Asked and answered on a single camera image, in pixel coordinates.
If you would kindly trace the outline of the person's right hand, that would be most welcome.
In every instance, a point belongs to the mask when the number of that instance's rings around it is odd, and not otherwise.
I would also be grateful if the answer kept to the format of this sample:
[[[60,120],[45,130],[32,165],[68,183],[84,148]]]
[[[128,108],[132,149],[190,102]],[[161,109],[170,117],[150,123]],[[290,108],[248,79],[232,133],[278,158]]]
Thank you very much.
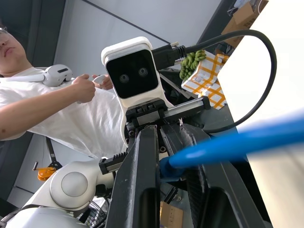
[[[70,86],[71,95],[75,102],[88,103],[95,96],[95,85],[89,80],[88,74],[78,76]]]

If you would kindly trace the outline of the person's left hand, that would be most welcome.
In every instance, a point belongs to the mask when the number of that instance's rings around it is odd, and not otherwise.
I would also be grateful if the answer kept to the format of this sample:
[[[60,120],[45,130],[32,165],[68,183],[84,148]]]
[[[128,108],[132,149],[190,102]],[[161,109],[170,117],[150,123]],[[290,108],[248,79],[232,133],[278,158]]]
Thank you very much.
[[[103,81],[102,84],[94,83],[94,85],[95,85],[96,88],[104,89],[104,90],[110,90],[110,89],[113,88],[113,84],[112,84],[111,79],[110,79],[110,77],[108,75],[106,75],[106,78],[104,79],[104,81]]]

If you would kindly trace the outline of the green banana bunch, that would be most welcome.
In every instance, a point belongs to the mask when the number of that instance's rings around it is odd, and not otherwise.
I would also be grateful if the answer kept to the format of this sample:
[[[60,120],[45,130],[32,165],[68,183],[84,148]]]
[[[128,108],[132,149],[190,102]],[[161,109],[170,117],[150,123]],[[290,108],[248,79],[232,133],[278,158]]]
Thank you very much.
[[[204,60],[206,56],[205,50],[189,53],[180,64],[180,79],[188,79],[194,73],[200,61]]]

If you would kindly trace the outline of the plain brown cardboard box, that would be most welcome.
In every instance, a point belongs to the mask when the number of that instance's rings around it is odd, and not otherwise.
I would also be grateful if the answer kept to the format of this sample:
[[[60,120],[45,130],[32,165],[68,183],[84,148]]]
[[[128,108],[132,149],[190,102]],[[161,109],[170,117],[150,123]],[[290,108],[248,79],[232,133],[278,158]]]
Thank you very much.
[[[182,228],[183,210],[160,202],[160,228]]]

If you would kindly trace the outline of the orange clamp tool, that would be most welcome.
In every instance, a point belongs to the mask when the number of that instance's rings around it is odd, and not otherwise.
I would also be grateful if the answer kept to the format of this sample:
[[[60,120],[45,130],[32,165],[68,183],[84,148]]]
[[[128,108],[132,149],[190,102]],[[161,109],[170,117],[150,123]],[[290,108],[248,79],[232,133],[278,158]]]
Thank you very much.
[[[37,171],[38,175],[37,178],[39,181],[46,181],[49,179],[57,170],[55,167],[43,167],[38,168],[38,162],[36,161],[34,164],[34,167],[32,169],[33,171]]]

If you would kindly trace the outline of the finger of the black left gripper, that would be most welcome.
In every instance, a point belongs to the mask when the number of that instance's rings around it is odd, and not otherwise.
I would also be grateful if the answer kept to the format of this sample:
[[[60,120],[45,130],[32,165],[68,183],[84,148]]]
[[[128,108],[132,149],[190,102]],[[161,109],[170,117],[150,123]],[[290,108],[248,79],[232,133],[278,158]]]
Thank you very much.
[[[183,177],[194,228],[272,228],[231,163],[189,167]]]
[[[117,171],[105,228],[160,228],[159,142],[156,125],[131,138]]]

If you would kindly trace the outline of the brown cardboard box with print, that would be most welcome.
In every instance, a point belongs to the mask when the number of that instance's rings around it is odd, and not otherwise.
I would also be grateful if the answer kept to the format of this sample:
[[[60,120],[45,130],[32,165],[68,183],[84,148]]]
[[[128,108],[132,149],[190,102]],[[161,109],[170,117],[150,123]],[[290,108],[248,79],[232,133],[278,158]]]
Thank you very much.
[[[231,20],[221,34],[224,35],[237,30],[250,29],[268,2],[269,0],[247,1],[232,15]]]

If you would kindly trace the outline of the white VR headset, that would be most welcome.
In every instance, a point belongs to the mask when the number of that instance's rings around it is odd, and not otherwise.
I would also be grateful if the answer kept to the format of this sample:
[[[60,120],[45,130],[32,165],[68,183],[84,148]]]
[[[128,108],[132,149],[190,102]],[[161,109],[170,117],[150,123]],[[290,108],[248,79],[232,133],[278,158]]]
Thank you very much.
[[[65,81],[70,81],[73,77],[72,70],[62,64],[53,65],[39,74],[28,76],[14,76],[7,78],[6,81],[16,82],[41,82],[48,87],[57,87]]]

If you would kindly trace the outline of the person in white t-shirt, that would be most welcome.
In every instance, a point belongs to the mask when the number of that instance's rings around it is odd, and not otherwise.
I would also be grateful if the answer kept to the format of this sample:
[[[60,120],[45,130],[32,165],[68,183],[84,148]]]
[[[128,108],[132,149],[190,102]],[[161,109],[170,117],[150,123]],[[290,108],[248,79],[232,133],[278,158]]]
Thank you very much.
[[[6,81],[10,77],[35,75],[43,70],[31,65],[23,46],[0,24],[0,108],[58,90],[71,92],[70,86],[77,77],[57,87],[48,87],[41,82]],[[120,135],[122,117],[116,95],[95,87],[91,102],[72,103],[25,132],[46,136],[90,157],[112,157],[124,148]],[[25,132],[0,141],[17,139]]]

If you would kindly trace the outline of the orange white checkered cloth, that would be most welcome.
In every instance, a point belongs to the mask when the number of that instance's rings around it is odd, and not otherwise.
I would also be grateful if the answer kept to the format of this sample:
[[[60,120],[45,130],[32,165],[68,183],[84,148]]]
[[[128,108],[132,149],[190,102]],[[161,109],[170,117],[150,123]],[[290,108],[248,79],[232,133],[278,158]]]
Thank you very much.
[[[207,51],[205,53],[206,58],[200,61],[188,79],[182,81],[181,87],[198,98],[208,97],[211,107],[219,110],[227,102],[218,80],[218,74],[229,57],[222,54],[214,55]]]

